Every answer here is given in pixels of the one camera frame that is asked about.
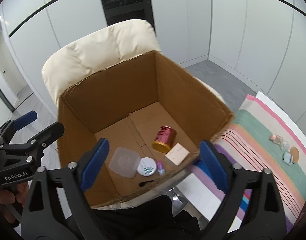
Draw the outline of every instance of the gray floor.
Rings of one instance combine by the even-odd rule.
[[[186,70],[218,91],[233,112],[238,110],[247,94],[256,94],[235,76],[209,60],[189,66]],[[14,111],[12,119],[16,119],[32,110],[36,111],[38,114],[35,122],[18,131],[12,139],[12,143],[25,143],[29,138],[54,123],[56,119],[41,103],[37,96],[32,94],[28,86],[24,87],[17,96],[19,97],[20,104]],[[46,166],[49,170],[60,168],[56,148],[57,145],[55,142],[44,150],[42,165]],[[59,190],[59,198],[64,215],[68,217],[71,212],[62,189]]]
[[[234,113],[239,109],[247,94],[256,95],[246,84],[210,60],[185,69],[219,92]]]

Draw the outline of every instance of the human hand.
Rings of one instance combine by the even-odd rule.
[[[15,222],[15,217],[4,205],[12,204],[15,202],[15,200],[17,200],[17,202],[21,203],[24,207],[25,199],[29,191],[28,183],[24,182],[21,184],[17,184],[16,189],[18,193],[16,194],[16,196],[14,196],[12,192],[0,188],[0,210],[10,224],[13,224]]]

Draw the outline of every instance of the gold lid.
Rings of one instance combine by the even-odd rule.
[[[152,148],[162,153],[168,153],[171,150],[171,147],[165,143],[154,141],[152,143]]]

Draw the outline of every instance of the striped cloth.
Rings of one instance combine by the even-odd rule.
[[[288,166],[282,161],[283,152],[269,140],[271,134],[278,134],[298,148],[300,157],[297,164]],[[245,169],[272,170],[284,206],[289,231],[306,199],[306,148],[292,130],[262,101],[247,95],[236,118],[214,142],[218,152],[226,155],[232,163],[240,163]],[[197,160],[190,170],[220,200],[224,193],[217,189],[210,173],[201,160]],[[237,213],[242,220],[249,203],[251,190],[246,190]]]

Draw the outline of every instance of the blue gripper pad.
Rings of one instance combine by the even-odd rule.
[[[226,193],[229,190],[226,171],[205,141],[200,143],[200,156],[209,169],[217,188]]]
[[[34,122],[37,119],[37,113],[35,111],[28,112],[18,119],[14,120],[13,129],[19,131],[25,126],[29,125],[31,122]]]
[[[100,145],[96,145],[96,149],[93,148],[93,155],[83,169],[80,177],[80,189],[85,192],[87,189],[91,188],[97,174],[99,173],[101,167],[104,164],[106,157],[109,154],[109,141],[104,139],[100,142]]]

